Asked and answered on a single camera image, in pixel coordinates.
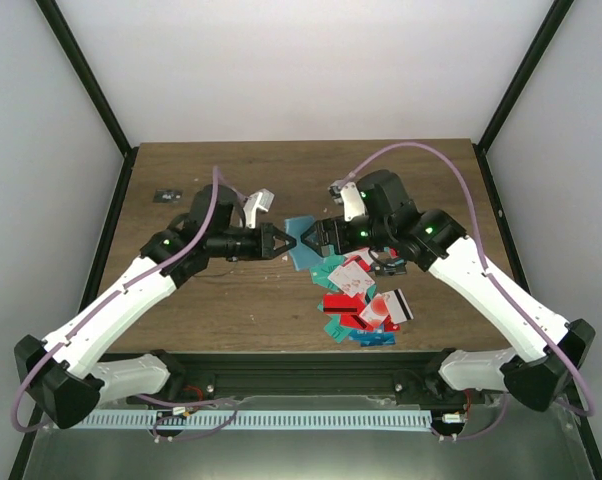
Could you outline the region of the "teal card front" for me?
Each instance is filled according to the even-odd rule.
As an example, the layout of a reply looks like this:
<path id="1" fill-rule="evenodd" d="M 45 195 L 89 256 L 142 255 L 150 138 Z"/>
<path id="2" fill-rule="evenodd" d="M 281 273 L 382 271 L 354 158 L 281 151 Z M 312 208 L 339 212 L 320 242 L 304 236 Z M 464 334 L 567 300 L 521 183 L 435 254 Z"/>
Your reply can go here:
<path id="1" fill-rule="evenodd" d="M 324 332 L 336 343 L 342 343 L 352 332 L 352 328 L 341 324 L 340 316 L 334 315 L 324 326 Z"/>

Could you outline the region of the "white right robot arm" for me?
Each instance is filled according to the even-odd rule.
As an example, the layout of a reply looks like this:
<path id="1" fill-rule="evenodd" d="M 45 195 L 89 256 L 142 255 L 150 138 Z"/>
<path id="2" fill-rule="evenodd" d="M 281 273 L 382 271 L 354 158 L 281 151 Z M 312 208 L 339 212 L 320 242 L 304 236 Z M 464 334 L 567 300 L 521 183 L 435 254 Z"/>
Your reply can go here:
<path id="1" fill-rule="evenodd" d="M 340 196 L 343 213 L 314 221 L 300 235 L 305 246 L 321 257 L 392 248 L 461 295 L 509 343 L 495 351 L 444 351 L 425 378 L 432 400 L 446 403 L 465 389 L 502 391 L 544 412 L 577 379 L 594 328 L 584 319 L 568 321 L 533 298 L 448 213 L 419 211 L 388 170 L 331 190 Z"/>

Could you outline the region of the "red card black stripe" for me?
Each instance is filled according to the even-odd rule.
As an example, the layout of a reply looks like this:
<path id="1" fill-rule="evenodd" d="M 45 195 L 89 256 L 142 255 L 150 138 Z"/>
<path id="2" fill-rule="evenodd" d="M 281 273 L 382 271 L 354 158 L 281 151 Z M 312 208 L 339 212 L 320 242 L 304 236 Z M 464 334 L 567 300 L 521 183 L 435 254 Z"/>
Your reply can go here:
<path id="1" fill-rule="evenodd" d="M 322 311 L 327 314 L 358 315 L 366 305 L 365 298 L 358 295 L 326 294 L 322 300 Z"/>

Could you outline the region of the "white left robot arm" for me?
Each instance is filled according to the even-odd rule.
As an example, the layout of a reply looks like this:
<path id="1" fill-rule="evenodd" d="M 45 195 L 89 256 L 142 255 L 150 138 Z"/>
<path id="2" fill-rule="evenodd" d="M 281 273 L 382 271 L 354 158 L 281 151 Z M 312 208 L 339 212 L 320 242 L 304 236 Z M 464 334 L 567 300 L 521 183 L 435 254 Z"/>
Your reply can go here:
<path id="1" fill-rule="evenodd" d="M 110 362 L 101 357 L 154 305 L 205 270 L 210 259 L 270 260 L 293 248 L 293 237 L 257 220 L 273 200 L 267 189 L 246 199 L 223 185 L 197 192 L 189 211 L 155 233 L 119 279 L 75 318 L 42 340 L 27 335 L 17 343 L 18 392 L 29 394 L 62 429 L 119 399 L 146 395 L 151 401 L 177 402 L 185 392 L 185 369 L 167 352 Z"/>

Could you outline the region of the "blue card holder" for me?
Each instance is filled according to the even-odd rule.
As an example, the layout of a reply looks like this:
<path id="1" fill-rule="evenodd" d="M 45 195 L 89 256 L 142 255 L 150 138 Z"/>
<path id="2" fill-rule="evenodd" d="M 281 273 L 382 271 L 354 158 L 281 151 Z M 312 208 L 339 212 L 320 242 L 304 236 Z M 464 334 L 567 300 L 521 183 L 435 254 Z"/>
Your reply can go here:
<path id="1" fill-rule="evenodd" d="M 296 246 L 289 251 L 296 271 L 344 262 L 344 257 L 337 255 L 332 245 L 321 243 L 319 225 L 320 221 L 313 216 L 292 217 L 284 221 L 285 233 L 296 241 Z"/>

